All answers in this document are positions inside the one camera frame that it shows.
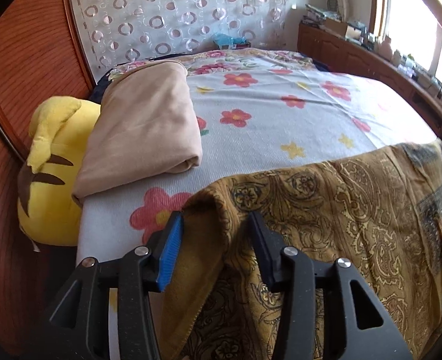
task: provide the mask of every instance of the stuffed animal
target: stuffed animal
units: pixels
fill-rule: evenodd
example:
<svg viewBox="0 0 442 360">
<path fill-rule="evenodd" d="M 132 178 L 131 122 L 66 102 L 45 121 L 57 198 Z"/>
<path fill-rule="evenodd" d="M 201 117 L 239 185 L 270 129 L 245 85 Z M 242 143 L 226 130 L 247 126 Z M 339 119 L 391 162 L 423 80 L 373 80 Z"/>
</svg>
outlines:
<svg viewBox="0 0 442 360">
<path fill-rule="evenodd" d="M 77 245 L 81 208 L 71 197 L 100 105 L 54 96 L 35 110 L 31 150 L 18 175 L 21 230 L 34 242 Z"/>
</svg>

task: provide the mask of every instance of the flower center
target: flower center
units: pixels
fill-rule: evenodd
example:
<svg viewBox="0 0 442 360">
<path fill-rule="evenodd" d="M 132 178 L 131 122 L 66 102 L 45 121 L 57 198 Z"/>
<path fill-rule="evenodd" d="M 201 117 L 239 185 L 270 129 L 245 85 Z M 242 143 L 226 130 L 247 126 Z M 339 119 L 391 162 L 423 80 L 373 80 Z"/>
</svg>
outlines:
<svg viewBox="0 0 442 360">
<path fill-rule="evenodd" d="M 170 212 L 168 210 L 161 210 L 156 214 L 156 225 L 164 227 L 169 219 Z"/>
</svg>

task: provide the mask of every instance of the pink folded blanket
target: pink folded blanket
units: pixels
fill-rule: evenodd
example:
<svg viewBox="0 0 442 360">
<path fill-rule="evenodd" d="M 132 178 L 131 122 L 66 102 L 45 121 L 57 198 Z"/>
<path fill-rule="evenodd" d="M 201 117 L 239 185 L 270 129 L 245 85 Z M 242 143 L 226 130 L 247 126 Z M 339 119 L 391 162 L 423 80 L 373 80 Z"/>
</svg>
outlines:
<svg viewBox="0 0 442 360">
<path fill-rule="evenodd" d="M 82 203 L 93 193 L 201 163 L 201 135 L 176 61 L 146 64 L 115 80 L 87 142 L 73 188 Z"/>
</svg>

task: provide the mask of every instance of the wooden cabinet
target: wooden cabinet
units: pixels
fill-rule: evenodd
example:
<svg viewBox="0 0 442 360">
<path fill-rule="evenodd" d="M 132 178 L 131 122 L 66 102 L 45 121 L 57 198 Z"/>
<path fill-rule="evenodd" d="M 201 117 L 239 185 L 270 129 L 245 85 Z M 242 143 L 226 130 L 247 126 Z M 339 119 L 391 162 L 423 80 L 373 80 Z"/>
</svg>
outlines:
<svg viewBox="0 0 442 360">
<path fill-rule="evenodd" d="M 380 56 L 317 28 L 299 26 L 298 51 L 327 65 L 331 71 L 379 80 L 404 98 L 439 133 L 442 105 L 421 86 L 400 74 Z"/>
</svg>

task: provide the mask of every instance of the plush toy ear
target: plush toy ear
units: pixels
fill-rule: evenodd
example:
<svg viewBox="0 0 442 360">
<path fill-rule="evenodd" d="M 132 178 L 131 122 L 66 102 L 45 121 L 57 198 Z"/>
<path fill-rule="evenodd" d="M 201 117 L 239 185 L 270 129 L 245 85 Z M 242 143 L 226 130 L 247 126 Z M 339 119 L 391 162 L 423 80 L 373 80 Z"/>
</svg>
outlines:
<svg viewBox="0 0 442 360">
<path fill-rule="evenodd" d="M 81 108 L 81 100 L 69 96 L 54 96 L 35 110 L 29 125 L 33 137 L 27 165 L 33 173 L 51 157 L 51 144 L 63 124 Z"/>
</svg>

